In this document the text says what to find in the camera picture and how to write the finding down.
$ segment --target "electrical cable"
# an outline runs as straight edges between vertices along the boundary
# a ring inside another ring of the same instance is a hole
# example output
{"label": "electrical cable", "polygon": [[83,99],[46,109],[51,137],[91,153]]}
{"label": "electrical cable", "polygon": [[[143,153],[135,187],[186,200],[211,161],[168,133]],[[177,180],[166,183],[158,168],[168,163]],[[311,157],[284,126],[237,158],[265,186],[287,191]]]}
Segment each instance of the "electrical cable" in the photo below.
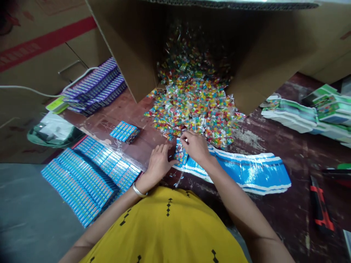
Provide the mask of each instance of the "electrical cable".
{"label": "electrical cable", "polygon": [[10,122],[12,122],[12,121],[15,120],[15,119],[20,119],[20,118],[18,118],[18,117],[13,117],[13,118],[9,119],[7,122],[5,122],[4,124],[2,124],[2,125],[0,126],[0,129],[2,129],[3,127],[5,127],[6,125],[8,125]]}
{"label": "electrical cable", "polygon": [[[93,68],[89,68],[83,75],[81,75],[78,79],[76,79],[75,81],[73,81],[71,84],[69,84],[68,86],[66,86],[62,91],[64,92],[65,90],[67,90],[69,87],[73,86],[74,84],[76,84],[79,80],[81,80],[83,77],[85,77],[87,75],[88,72],[90,72],[91,70],[93,69],[97,69],[98,67],[93,67]],[[48,95],[48,94],[44,94],[44,93],[41,93],[40,91],[37,91],[35,89],[32,89],[32,88],[28,88],[28,87],[24,87],[24,86],[15,86],[15,85],[9,85],[9,86],[0,86],[0,88],[21,88],[21,89],[26,89],[26,90],[30,90],[32,92],[35,92],[39,95],[43,95],[43,96],[46,96],[46,97],[50,97],[50,98],[58,98],[58,97],[61,97],[62,95]]]}

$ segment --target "large cardboard box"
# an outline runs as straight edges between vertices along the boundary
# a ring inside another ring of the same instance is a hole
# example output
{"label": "large cardboard box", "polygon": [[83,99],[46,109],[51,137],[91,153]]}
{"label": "large cardboard box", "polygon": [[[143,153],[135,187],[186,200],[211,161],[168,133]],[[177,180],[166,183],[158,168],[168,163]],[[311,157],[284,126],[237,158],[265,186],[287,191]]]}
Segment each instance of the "large cardboard box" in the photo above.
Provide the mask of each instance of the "large cardboard box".
{"label": "large cardboard box", "polygon": [[323,3],[298,11],[244,11],[177,7],[140,0],[86,0],[135,101],[159,85],[156,62],[170,13],[219,30],[237,60],[227,93],[245,114],[324,48],[351,17],[351,6]]}
{"label": "large cardboard box", "polygon": [[[9,3],[0,23],[0,85],[56,95],[111,56],[84,0]],[[0,162],[42,163],[54,152],[26,136],[47,112],[49,99],[0,89]]]}
{"label": "large cardboard box", "polygon": [[325,48],[319,50],[299,71],[321,82],[331,84],[351,74],[351,24],[339,31]]}

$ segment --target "red stripe on box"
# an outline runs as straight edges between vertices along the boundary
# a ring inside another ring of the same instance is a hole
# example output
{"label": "red stripe on box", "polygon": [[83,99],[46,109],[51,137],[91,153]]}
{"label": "red stripe on box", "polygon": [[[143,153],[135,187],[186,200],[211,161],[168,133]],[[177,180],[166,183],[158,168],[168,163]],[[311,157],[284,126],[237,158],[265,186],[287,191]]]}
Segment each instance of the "red stripe on box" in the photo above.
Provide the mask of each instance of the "red stripe on box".
{"label": "red stripe on box", "polygon": [[80,139],[73,147],[71,147],[71,149],[74,150],[86,137],[88,137],[87,134],[83,136],[83,138]]}
{"label": "red stripe on box", "polygon": [[0,53],[0,72],[25,62],[39,54],[49,51],[94,28],[92,16],[70,24],[41,37],[35,38]]}
{"label": "red stripe on box", "polygon": [[346,38],[348,38],[349,36],[351,36],[351,31],[347,32],[345,35],[343,35],[340,39],[341,40],[345,40]]}

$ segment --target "woman's right hand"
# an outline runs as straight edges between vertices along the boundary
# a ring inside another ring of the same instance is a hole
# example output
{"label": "woman's right hand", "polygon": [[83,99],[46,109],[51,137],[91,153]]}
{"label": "woman's right hand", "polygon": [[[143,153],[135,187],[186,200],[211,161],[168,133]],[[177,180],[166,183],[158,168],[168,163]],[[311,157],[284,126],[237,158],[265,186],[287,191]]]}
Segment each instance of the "woman's right hand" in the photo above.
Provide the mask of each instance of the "woman's right hand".
{"label": "woman's right hand", "polygon": [[202,135],[185,131],[180,137],[180,142],[190,157],[203,168],[215,159],[208,151],[206,138]]}

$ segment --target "stack of blue boxes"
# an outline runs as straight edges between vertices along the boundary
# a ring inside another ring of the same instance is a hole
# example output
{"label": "stack of blue boxes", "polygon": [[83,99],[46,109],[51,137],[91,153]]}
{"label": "stack of blue boxes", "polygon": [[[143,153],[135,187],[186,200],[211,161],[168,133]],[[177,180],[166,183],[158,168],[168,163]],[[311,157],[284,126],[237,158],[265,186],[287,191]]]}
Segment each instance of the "stack of blue boxes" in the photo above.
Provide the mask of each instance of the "stack of blue boxes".
{"label": "stack of blue boxes", "polygon": [[86,137],[74,150],[66,149],[52,160],[42,174],[87,227],[131,187],[140,172]]}
{"label": "stack of blue boxes", "polygon": [[110,135],[119,141],[130,144],[139,132],[140,130],[137,127],[121,121]]}
{"label": "stack of blue boxes", "polygon": [[101,107],[110,105],[126,88],[116,61],[110,58],[62,95],[65,97],[63,101],[69,105],[68,109],[88,117]]}
{"label": "stack of blue boxes", "polygon": [[133,184],[141,170],[127,162],[91,137],[86,137],[75,150],[80,151],[104,171],[121,189],[121,194]]}

